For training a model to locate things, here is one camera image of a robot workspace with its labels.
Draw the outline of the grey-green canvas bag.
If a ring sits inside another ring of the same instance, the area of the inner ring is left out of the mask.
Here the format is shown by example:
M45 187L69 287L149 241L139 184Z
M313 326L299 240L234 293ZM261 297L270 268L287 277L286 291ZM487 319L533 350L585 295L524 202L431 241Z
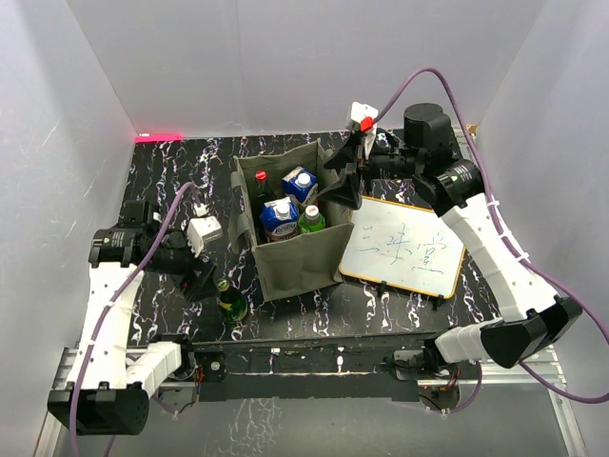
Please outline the grey-green canvas bag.
M339 265L349 242L353 224L351 211L322 201L321 214L326 228L319 232L299 234L286 241L259 243L255 227L253 202L254 172L268 173L273 190L282 190L281 179L302 166L320 179L320 188L338 181L337 173L324 168L330 155L319 141L308 143L279 155L233 158L230 174L232 204L227 236L235 253L249 248L258 271L264 299L273 301L325 288L342 281Z

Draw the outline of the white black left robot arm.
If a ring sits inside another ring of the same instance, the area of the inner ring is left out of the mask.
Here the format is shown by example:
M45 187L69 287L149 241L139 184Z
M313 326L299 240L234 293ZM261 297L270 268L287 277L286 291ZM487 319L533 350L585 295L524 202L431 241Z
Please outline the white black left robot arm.
M157 335L129 362L131 315L147 272L165 275L189 302L213 296L215 265L202 253L222 234L202 206L186 228L171 229L148 201L126 202L114 226L94 233L81 339L66 381L48 397L49 413L72 434L137 435L161 384L194 373L197 358L185 335Z

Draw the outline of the dark cola bottle red label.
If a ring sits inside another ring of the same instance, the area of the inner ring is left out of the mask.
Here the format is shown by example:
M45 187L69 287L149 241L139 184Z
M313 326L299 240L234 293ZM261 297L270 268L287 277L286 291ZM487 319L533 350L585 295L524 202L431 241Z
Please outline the dark cola bottle red label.
M265 208L265 203L272 202L277 199L275 192L267 179L267 172L263 169L258 169L254 173L256 181L256 189L254 196L254 214L260 216Z

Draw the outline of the green glass bottle front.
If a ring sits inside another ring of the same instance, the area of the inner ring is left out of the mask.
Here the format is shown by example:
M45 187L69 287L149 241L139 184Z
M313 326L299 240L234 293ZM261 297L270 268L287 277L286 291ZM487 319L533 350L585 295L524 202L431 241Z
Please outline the green glass bottle front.
M231 324L242 321L247 314L247 302L244 295L232 286L226 278L217 282L219 290L218 305L222 309L226 320Z

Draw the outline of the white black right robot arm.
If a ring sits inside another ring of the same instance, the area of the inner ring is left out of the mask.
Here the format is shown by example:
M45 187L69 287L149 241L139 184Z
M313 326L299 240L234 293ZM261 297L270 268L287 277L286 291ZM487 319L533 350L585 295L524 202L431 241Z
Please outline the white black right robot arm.
M539 274L510 251L510 236L491 214L481 167L461 156L449 116L442 107L419 103L403 113L403 139L377 146L377 110L359 102L347 112L343 146L324 162L338 174L322 190L322 201L358 210L374 179L409 179L415 191L458 236L490 286L501 317L451 328L428 338L423 362L443 378L465 360L489 358L512 368L554 344L581 316L570 297L560 296Z

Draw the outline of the Fontana pineapple juice carton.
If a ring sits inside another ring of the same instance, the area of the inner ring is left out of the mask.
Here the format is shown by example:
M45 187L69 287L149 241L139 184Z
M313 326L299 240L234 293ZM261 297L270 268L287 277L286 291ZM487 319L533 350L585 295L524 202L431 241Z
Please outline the Fontana pineapple juice carton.
M318 178L304 169L297 167L282 178L284 194L300 209L315 205L318 196Z

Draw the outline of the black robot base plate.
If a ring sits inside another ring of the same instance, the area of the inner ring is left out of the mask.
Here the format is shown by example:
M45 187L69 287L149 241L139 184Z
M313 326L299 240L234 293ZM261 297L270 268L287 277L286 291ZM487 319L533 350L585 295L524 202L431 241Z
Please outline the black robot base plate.
M423 346L425 333L188 343L187 360L202 368L202 402L251 398L386 398L416 402L419 384L452 374L476 377L468 363L443 366Z

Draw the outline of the blue red juice carton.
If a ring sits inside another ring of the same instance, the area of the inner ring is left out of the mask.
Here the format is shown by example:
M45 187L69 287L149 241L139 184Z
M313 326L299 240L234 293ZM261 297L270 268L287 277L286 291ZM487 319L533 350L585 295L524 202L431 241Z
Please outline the blue red juice carton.
M260 219L269 243L285 241L299 234L299 212L289 197L265 202Z

